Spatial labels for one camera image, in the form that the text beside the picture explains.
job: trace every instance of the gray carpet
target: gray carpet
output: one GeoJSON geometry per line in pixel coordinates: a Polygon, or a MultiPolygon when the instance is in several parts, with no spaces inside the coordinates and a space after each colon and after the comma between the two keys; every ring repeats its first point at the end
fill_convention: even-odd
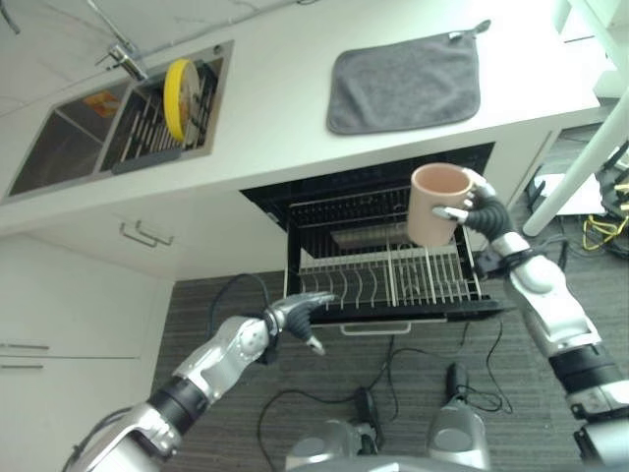
{"type": "MultiPolygon", "coordinates": [[[[528,217],[524,201],[513,210],[521,224],[528,217]]],[[[575,243],[566,270],[570,289],[600,330],[624,372],[629,370],[629,265],[606,253],[582,255],[577,248],[580,226],[564,221],[566,235],[575,243]]],[[[553,222],[544,237],[560,231],[553,222]]],[[[271,297],[282,292],[282,273],[265,273],[271,297]]],[[[207,306],[225,278],[182,281],[173,290],[162,340],[155,385],[203,342],[207,306]]],[[[219,307],[217,322],[228,316],[259,309],[258,287],[244,280],[219,307]]],[[[485,285],[493,297],[504,297],[501,282],[485,285]]],[[[504,335],[491,360],[493,371],[513,404],[514,413],[483,413],[495,470],[551,471],[579,463],[572,433],[579,428],[563,402],[563,394],[547,362],[529,338],[519,315],[502,316],[504,335]]],[[[485,368],[487,351],[498,331],[498,319],[473,323],[460,347],[462,324],[419,324],[411,334],[396,336],[396,347],[412,346],[464,362],[475,388],[494,391],[485,368]]],[[[344,337],[337,328],[320,329],[317,336],[327,355],[317,357],[290,335],[282,338],[278,361],[270,367],[253,365],[241,381],[215,404],[186,436],[169,471],[268,470],[257,448],[256,424],[262,405],[280,388],[302,388],[338,398],[376,375],[386,351],[387,337],[344,337]]],[[[373,390],[383,422],[383,453],[421,455],[431,415],[443,399],[443,380],[449,360],[405,353],[393,365],[399,396],[399,418],[389,422],[393,402],[386,382],[373,390]]],[[[351,419],[351,403],[321,405],[299,396],[285,396],[268,412],[264,443],[278,469],[291,445],[310,425],[327,418],[351,419]]]]}

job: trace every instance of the mug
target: mug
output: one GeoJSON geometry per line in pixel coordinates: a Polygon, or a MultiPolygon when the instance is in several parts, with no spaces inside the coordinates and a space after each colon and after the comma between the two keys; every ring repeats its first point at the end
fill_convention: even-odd
{"type": "Polygon", "coordinates": [[[415,169],[411,176],[407,223],[411,241],[425,247],[448,244],[457,223],[432,214],[432,208],[462,208],[472,185],[458,165],[436,162],[415,169]]]}

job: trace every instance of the yellow dish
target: yellow dish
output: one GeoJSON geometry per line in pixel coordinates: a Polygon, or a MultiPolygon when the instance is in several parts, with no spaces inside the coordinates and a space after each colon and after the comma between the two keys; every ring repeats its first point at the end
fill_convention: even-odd
{"type": "Polygon", "coordinates": [[[190,118],[195,115],[195,96],[199,91],[199,74],[190,59],[177,59],[168,67],[164,82],[164,116],[168,131],[180,143],[186,139],[190,118]]]}

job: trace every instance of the stainless steel sink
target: stainless steel sink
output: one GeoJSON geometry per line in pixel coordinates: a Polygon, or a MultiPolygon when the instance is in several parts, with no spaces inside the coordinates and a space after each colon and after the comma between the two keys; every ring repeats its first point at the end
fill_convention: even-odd
{"type": "Polygon", "coordinates": [[[9,195],[90,175],[129,83],[125,81],[102,90],[102,96],[107,97],[108,102],[103,103],[98,111],[86,103],[96,93],[54,107],[44,121],[9,195]]]}
{"type": "Polygon", "coordinates": [[[184,145],[165,128],[162,95],[168,64],[142,83],[110,84],[54,106],[4,202],[52,192],[181,158],[208,155],[233,41],[188,56],[200,73],[198,128],[184,145]]]}

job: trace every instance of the countertop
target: countertop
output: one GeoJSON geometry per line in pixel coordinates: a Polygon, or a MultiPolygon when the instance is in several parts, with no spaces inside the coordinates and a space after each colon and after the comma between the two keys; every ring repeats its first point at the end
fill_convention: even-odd
{"type": "MultiPolygon", "coordinates": [[[[579,81],[550,18],[527,2],[322,0],[290,6],[145,58],[148,67],[234,39],[210,155],[164,164],[0,206],[0,234],[26,231],[91,208],[204,187],[240,190],[496,140],[521,123],[578,124],[599,104],[579,81]],[[447,126],[369,136],[325,127],[331,69],[347,49],[388,44],[491,19],[478,36],[482,105],[447,126]]],[[[103,73],[0,118],[5,195],[55,103],[124,77],[103,73]]]]}

